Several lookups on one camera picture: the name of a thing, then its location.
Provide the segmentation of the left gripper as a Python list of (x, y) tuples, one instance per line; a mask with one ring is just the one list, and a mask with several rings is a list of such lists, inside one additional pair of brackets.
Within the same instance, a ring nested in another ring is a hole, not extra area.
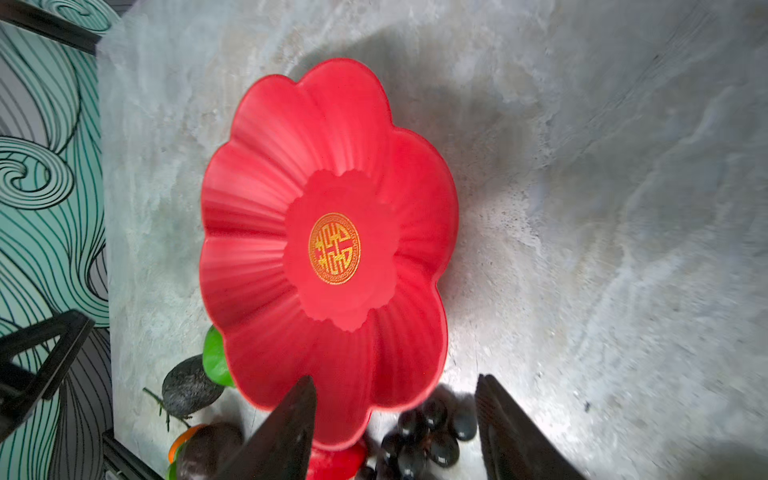
[(10, 437), (42, 400), (51, 400), (95, 327), (69, 310), (1, 338), (1, 439)]

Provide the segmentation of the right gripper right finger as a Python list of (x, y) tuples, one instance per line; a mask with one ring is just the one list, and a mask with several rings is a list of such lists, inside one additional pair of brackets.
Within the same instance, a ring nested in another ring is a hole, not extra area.
[(478, 376), (474, 397), (482, 459), (489, 479), (583, 477), (494, 376)]

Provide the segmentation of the dark brown fake avocado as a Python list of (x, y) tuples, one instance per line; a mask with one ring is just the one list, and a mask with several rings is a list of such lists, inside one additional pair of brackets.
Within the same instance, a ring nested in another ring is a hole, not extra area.
[(188, 440), (176, 461), (177, 479), (213, 479), (241, 448), (241, 430), (229, 423), (213, 423)]

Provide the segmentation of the red flower-shaped fruit bowl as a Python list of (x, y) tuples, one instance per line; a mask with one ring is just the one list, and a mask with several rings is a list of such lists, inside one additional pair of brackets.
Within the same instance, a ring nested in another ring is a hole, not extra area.
[(242, 396), (272, 410), (310, 377), (328, 450), (422, 402), (448, 353), (458, 214), (446, 161), (364, 64), (254, 83), (201, 189), (200, 290)]

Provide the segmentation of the dark purple fake grapes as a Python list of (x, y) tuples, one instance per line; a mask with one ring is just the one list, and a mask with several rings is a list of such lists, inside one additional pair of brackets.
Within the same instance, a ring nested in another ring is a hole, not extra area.
[(378, 443), (374, 465), (364, 463), (356, 479), (431, 479), (432, 466), (449, 469), (460, 459), (460, 444), (478, 432), (471, 395), (436, 391), (420, 406), (399, 415)]

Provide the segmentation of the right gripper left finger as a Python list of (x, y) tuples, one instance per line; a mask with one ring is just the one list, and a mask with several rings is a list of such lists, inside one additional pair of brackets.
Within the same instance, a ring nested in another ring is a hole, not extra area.
[(218, 479), (295, 479), (307, 476), (317, 410), (311, 377), (300, 378)]

